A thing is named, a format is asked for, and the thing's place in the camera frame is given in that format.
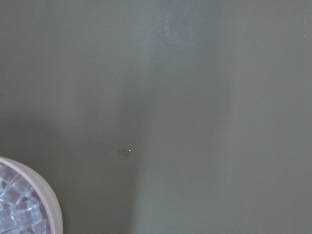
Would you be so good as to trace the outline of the pink bowl of ice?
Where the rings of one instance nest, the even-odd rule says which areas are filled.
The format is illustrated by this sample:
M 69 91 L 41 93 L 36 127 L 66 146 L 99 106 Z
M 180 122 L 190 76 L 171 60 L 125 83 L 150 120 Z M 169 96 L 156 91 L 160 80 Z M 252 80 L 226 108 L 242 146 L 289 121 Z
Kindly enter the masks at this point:
M 62 234 L 63 219 L 56 194 L 36 171 L 1 157 L 0 232 Z

